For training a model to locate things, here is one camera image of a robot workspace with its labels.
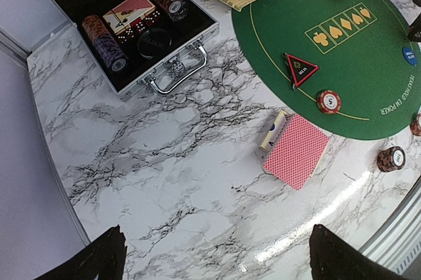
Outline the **red tan 5 chip stack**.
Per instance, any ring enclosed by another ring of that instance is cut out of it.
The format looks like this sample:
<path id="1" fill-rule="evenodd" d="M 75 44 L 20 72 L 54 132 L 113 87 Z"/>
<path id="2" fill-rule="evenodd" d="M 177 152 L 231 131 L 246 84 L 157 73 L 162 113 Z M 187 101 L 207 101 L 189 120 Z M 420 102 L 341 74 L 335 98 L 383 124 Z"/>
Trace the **red tan 5 chip stack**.
<path id="1" fill-rule="evenodd" d="M 421 113 L 417 114 L 410 124 L 410 130 L 413 135 L 421 136 Z"/>

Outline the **red playing card deck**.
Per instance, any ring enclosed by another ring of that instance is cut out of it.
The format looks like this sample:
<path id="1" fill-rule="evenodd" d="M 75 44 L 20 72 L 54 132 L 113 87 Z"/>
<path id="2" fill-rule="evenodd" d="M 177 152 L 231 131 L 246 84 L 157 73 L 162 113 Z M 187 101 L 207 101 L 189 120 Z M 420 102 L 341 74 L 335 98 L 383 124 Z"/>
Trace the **red playing card deck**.
<path id="1" fill-rule="evenodd" d="M 312 177 L 330 138 L 304 117 L 287 118 L 262 168 L 299 191 Z"/>

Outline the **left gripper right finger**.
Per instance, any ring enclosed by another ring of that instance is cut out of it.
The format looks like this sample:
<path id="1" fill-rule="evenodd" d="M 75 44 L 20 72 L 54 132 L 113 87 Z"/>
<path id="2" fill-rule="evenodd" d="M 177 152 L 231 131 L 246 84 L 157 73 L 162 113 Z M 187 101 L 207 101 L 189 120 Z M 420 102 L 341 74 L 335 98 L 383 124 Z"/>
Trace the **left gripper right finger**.
<path id="1" fill-rule="evenodd" d="M 327 227 L 316 224 L 310 239 L 310 268 L 313 279 L 403 279 L 371 261 Z"/>

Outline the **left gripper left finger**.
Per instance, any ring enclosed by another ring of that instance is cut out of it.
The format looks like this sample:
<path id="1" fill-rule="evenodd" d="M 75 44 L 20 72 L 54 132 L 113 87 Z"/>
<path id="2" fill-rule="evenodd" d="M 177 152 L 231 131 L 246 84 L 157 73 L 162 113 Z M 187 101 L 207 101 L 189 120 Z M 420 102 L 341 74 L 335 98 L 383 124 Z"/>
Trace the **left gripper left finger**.
<path id="1" fill-rule="evenodd" d="M 121 279 L 127 246 L 120 226 L 109 228 L 65 263 L 39 279 Z"/>

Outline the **black red 100 chip stack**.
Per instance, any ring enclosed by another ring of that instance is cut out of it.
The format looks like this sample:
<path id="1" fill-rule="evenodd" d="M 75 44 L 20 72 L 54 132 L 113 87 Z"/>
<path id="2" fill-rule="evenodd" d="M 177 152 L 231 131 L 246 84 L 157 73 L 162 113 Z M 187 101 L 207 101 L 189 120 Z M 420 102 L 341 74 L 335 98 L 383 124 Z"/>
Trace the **black red 100 chip stack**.
<path id="1" fill-rule="evenodd" d="M 376 162 L 381 172 L 401 170 L 406 163 L 405 152 L 399 146 L 390 147 L 379 152 Z"/>

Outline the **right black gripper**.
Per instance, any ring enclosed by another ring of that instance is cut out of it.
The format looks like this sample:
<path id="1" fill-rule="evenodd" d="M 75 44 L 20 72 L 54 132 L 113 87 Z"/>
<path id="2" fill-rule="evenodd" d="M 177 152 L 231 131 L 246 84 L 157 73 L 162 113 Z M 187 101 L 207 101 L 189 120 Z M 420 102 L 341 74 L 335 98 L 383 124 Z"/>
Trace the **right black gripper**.
<path id="1" fill-rule="evenodd" d="M 415 5 L 421 6 L 421 0 L 411 0 Z M 421 14 L 410 25 L 409 33 L 407 35 L 411 42 L 421 42 Z"/>

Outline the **blue small blind button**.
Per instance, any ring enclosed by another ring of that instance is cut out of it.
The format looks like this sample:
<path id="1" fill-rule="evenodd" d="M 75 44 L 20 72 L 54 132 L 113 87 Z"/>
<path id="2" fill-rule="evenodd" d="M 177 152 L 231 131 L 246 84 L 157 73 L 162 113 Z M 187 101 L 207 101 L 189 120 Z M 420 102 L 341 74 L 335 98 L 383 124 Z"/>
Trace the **blue small blind button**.
<path id="1" fill-rule="evenodd" d="M 402 54 L 403 54 L 404 59 L 410 65 L 412 65 L 412 66 L 416 66 L 417 65 L 418 60 L 417 60 L 416 54 L 415 54 L 415 52 L 410 47 L 404 46 L 402 48 Z"/>

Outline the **black red triangular all-in marker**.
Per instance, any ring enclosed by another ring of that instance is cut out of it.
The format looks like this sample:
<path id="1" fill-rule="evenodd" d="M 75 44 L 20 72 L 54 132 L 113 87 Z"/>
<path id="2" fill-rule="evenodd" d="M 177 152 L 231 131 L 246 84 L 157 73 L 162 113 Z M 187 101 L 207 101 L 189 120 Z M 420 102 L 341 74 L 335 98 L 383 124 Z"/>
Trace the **black red triangular all-in marker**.
<path id="1" fill-rule="evenodd" d="M 294 91 L 320 69 L 319 65 L 303 60 L 302 58 L 289 53 L 284 53 L 283 58 L 285 65 L 289 70 L 292 89 Z"/>

